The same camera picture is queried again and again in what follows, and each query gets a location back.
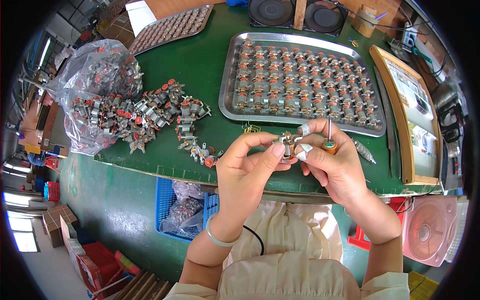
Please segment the fingernail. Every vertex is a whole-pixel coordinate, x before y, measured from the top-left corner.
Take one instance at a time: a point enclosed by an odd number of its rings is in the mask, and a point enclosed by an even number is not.
[[[285,146],[282,143],[273,144],[272,153],[276,157],[281,158],[285,153]]]
[[[298,132],[301,136],[309,135],[310,126],[308,125],[308,123],[302,124],[300,127],[298,127]]]
[[[299,144],[294,150],[295,157],[301,161],[304,161],[307,159],[308,152],[312,149],[313,147],[309,144]]]

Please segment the workshop floor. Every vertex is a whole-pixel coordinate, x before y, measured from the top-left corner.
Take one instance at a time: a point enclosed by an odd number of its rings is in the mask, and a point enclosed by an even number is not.
[[[52,181],[60,183],[61,202],[68,204],[93,238],[113,252],[121,251],[159,278],[178,281],[189,244],[155,231],[156,177],[73,153],[61,161],[60,170],[61,174],[50,174]],[[342,237],[343,264],[361,284],[368,253],[347,245],[353,221],[343,207],[335,204],[332,211]],[[404,257],[404,272],[423,274],[429,268]]]

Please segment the metal tray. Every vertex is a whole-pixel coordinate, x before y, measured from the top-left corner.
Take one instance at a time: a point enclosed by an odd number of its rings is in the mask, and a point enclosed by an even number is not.
[[[250,120],[250,121],[260,121],[260,122],[276,122],[276,123],[287,123],[287,124],[303,124],[309,119],[315,118],[311,114],[309,115],[300,115],[300,114],[289,114],[285,112],[277,112],[276,114],[273,112],[266,112],[262,109],[262,111],[251,110],[251,109],[236,109],[237,103],[237,96],[238,94],[235,93],[236,88],[238,87],[238,80],[236,80],[237,71],[238,71],[238,62],[240,57],[240,50],[243,45],[243,41],[245,38],[251,38],[255,44],[255,46],[261,46],[263,49],[267,49],[270,46],[275,47],[275,49],[281,49],[282,47],[287,47],[289,51],[292,51],[294,48],[299,48],[302,52],[307,50],[312,51],[313,53],[322,52],[326,55],[334,55],[337,60],[340,58],[346,58],[350,62],[357,61],[361,66],[365,67],[362,74],[367,76],[368,78],[371,77],[371,72],[366,67],[365,61],[363,58],[353,49],[331,43],[328,41],[307,37],[307,36],[297,36],[297,35],[287,35],[287,34],[279,34],[279,33],[260,33],[260,32],[245,32],[239,33],[233,36],[232,40],[230,41],[230,46],[228,48],[227,60],[225,62],[225,68],[223,71],[223,78],[222,84],[220,87],[220,95],[218,97],[218,106],[220,107],[220,111],[229,119],[235,121],[243,121],[243,120]],[[249,70],[254,70],[254,59],[255,57],[252,56],[253,59],[253,66],[250,65],[248,67]],[[252,82],[251,76],[248,76],[249,82]],[[262,93],[264,100],[268,101],[267,95],[268,88]],[[347,132],[354,132],[363,135],[373,136],[373,137],[380,137],[385,134],[386,124],[385,124],[385,116],[383,112],[382,103],[378,96],[378,91],[375,85],[372,83],[372,80],[367,82],[366,87],[363,90],[370,90],[373,91],[371,95],[371,100],[377,106],[374,109],[374,113],[376,118],[380,121],[376,124],[375,127],[367,127],[363,124],[355,124],[355,122],[343,122],[340,119],[333,119],[332,121],[343,131]],[[283,104],[283,97],[279,95],[279,102]],[[252,97],[253,95],[248,94],[250,98],[250,103],[252,104]]]
[[[181,18],[182,20],[190,18],[193,11],[198,10],[199,12],[201,12],[202,9],[208,9],[203,19],[200,20],[198,16],[195,16],[196,18],[194,18],[195,20],[191,24],[189,24],[188,20],[185,24],[174,23],[176,20],[180,20],[179,18]],[[208,21],[208,17],[210,16],[212,9],[213,4],[202,5],[168,16],[145,26],[145,28],[140,31],[140,33],[137,35],[132,45],[130,46],[130,54],[136,56],[140,53],[143,53],[160,45],[164,45],[168,42],[176,41],[181,38],[193,36],[199,33],[205,28],[205,24]],[[149,28],[153,28],[151,29],[152,32],[149,35],[149,38],[145,38],[149,34]]]

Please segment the green workbench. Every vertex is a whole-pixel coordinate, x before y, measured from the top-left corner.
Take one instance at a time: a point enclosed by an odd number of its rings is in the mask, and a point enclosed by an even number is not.
[[[391,38],[379,30],[375,30],[371,38],[365,38],[351,27],[352,20],[348,18],[340,37],[334,38],[294,29],[251,27],[247,8],[229,7],[225,3],[216,4],[205,29],[199,34],[136,56],[142,72],[145,72],[144,90],[156,90],[170,78],[185,84],[183,90],[186,95],[200,99],[212,109],[212,117],[207,116],[195,123],[199,142],[212,146],[216,151],[227,150],[228,146],[243,133],[242,123],[227,119],[218,108],[220,84],[231,38],[240,32],[267,31],[311,36],[351,47],[348,42],[348,37],[351,37],[358,40],[359,46],[355,51],[365,59],[372,80],[376,82],[369,48],[375,44],[390,51],[386,41],[390,41]],[[110,148],[100,151],[95,156],[95,160],[155,176],[216,185],[215,167],[202,166],[190,157],[189,152],[177,149],[180,142],[175,133],[175,125],[176,122],[157,132],[156,140],[145,145],[145,154],[136,150],[130,155],[128,143],[119,140]],[[272,123],[256,123],[256,125],[261,126],[262,131],[274,134],[281,134],[284,131],[295,132],[297,127],[284,127],[284,124]],[[358,134],[351,134],[351,136],[364,144],[377,161],[374,165],[360,158],[365,178],[368,180],[367,186],[379,196],[414,195],[429,192],[432,189],[431,186],[406,186],[400,179],[391,178],[386,135],[379,138]],[[396,168],[395,155],[393,166]],[[292,166],[289,171],[274,172],[265,189],[282,194],[310,196],[327,194],[325,188],[320,186],[312,175],[303,176],[299,163]],[[310,199],[312,200],[309,202],[317,203],[315,197]]]

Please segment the black fan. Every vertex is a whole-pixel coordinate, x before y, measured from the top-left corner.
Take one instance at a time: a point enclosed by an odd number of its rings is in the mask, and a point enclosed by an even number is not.
[[[338,37],[347,18],[347,10],[327,1],[309,0],[303,30]]]
[[[250,25],[292,28],[295,0],[248,0]]]

